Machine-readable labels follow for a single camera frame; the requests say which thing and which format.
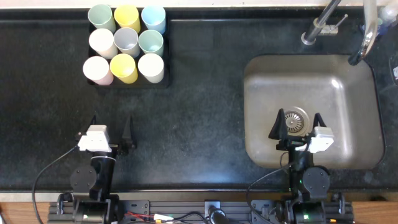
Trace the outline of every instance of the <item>sink basin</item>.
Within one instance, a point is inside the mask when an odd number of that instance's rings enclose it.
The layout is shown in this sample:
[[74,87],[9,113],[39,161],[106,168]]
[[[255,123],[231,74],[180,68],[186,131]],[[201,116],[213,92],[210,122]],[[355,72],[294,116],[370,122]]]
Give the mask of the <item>sink basin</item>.
[[[283,151],[268,138],[278,110],[285,111],[289,134],[312,130],[320,113],[334,143],[313,155],[331,169],[370,169],[384,155],[374,76],[365,62],[351,66],[345,55],[265,55],[244,71],[246,150],[259,166],[279,167]],[[287,163],[287,155],[282,164]]]

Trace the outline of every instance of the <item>sink drain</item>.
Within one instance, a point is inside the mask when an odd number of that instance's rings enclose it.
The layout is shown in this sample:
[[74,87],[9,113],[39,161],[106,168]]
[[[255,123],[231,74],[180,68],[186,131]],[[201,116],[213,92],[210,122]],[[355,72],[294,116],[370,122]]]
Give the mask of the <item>sink drain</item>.
[[303,116],[296,111],[286,111],[285,119],[287,131],[290,133],[297,133],[304,127]]

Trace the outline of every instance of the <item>wooden floor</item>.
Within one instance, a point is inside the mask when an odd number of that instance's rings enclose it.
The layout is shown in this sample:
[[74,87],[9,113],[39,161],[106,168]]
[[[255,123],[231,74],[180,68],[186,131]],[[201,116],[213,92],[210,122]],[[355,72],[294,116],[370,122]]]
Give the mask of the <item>wooden floor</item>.
[[[49,203],[37,204],[44,223]],[[356,224],[398,223],[398,202],[353,202]],[[37,223],[31,202],[0,203],[7,224]]]

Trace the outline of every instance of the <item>black countertop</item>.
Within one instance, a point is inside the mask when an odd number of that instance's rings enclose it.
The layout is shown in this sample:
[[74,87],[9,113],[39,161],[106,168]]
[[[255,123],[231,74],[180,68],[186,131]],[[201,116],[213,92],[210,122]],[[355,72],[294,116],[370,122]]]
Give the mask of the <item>black countertop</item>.
[[[335,37],[301,43],[319,9],[168,10],[172,82],[164,90],[98,90],[82,73],[88,52],[86,11],[0,12],[0,190],[30,190],[37,173],[76,144],[97,114],[120,136],[129,114],[138,148],[118,157],[114,191],[245,189],[270,172],[244,147],[243,69],[262,54],[350,54],[362,34],[362,9]],[[333,190],[398,188],[398,30],[377,40],[367,62],[375,73],[386,153],[371,170],[332,170]],[[75,151],[46,171],[39,190],[70,190],[69,176],[90,155]],[[259,188],[287,190],[280,172]]]

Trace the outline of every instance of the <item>faucet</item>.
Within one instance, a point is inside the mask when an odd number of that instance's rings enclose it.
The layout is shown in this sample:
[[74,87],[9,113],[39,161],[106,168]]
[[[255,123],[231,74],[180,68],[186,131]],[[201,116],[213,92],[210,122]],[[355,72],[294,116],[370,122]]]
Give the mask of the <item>faucet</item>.
[[[326,21],[330,17],[331,13],[337,8],[337,5],[341,0],[331,0],[329,5],[323,10],[319,18],[315,18],[308,32],[305,32],[301,36],[301,40],[304,44],[312,45],[315,43],[316,38],[321,33],[324,33],[326,28]],[[363,0],[363,9],[365,14],[365,32],[364,38],[359,50],[353,53],[348,63],[350,65],[357,65],[371,50],[374,40],[377,36],[377,5],[375,0]],[[343,21],[341,20],[332,29],[329,27],[328,30],[335,30]]]

